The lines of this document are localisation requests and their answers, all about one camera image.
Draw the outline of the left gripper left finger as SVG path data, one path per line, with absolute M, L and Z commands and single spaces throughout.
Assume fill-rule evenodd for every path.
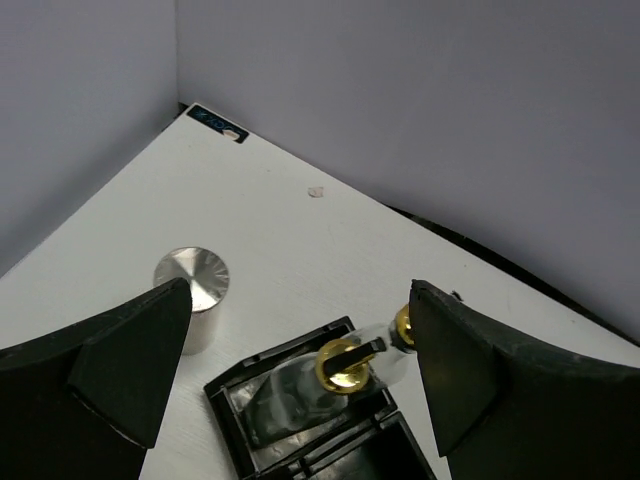
M 157 441 L 189 329 L 173 279 L 1 352 L 4 479 L 136 479 Z

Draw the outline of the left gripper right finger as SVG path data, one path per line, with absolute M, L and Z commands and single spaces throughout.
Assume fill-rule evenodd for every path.
M 504 325 L 416 280 L 409 318 L 455 479 L 635 479 L 639 371 Z

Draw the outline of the clear oil glass bottle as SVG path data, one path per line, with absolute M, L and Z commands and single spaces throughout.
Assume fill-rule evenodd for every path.
M 356 345 L 338 338 L 274 368 L 242 411 L 253 446 L 263 448 L 338 416 L 349 397 L 365 389 L 369 361 L 384 347 L 381 339 Z

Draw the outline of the dark sauce glass bottle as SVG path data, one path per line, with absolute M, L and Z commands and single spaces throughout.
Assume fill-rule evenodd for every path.
M 345 336 L 356 345 L 376 339 L 384 342 L 384 349 L 369 361 L 370 373 L 376 383 L 389 387 L 400 381 L 416 352 L 415 340 L 411 329 L 409 305 L 405 304 L 388 324 L 376 324 L 357 329 Z

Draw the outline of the silver-lid clear shaker jar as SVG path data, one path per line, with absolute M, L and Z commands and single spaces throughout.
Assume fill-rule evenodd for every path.
M 168 252 L 153 273 L 153 286 L 174 278 L 189 283 L 192 311 L 182 354 L 196 355 L 211 343 L 222 303 L 230 286 L 230 272 L 223 259 L 202 247 L 180 247 Z

